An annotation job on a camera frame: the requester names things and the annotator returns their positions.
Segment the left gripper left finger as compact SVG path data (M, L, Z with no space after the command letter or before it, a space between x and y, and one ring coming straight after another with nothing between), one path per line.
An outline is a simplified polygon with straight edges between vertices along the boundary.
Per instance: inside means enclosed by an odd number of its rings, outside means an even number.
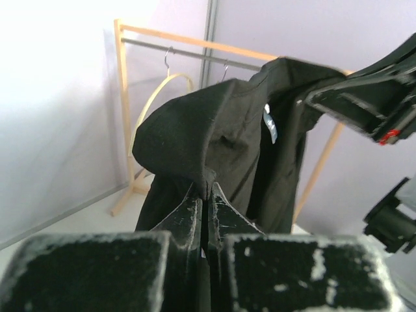
M1 280L1 310L198 311L202 208L190 187L150 231L30 238Z

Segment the black shirt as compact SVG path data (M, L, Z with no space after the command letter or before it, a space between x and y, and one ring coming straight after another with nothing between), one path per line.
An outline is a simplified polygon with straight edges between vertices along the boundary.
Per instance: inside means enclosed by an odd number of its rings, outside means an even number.
M191 185L206 200L218 183L228 202L267 233L290 233L307 134L321 113L308 93L345 80L291 58L171 99L138 127L133 157L154 174L136 229L153 228Z

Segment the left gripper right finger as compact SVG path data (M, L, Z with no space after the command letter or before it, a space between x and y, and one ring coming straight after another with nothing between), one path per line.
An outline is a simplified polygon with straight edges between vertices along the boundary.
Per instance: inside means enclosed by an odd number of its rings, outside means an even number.
M213 311L405 311L363 236L266 234L215 183L207 202Z

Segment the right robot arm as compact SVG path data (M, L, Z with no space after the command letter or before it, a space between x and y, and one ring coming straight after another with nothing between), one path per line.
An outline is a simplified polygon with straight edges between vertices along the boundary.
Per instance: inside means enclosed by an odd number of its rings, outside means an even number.
M310 93L305 102L382 146L407 139L415 133L415 36L345 81ZM397 208L415 208L413 186L404 177L364 219L364 234L389 253L408 254L415 247L415 220Z

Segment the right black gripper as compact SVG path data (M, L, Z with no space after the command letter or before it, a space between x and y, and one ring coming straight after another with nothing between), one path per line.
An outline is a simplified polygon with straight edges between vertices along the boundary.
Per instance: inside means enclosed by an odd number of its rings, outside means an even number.
M415 132L415 36L305 103L381 145L407 139Z

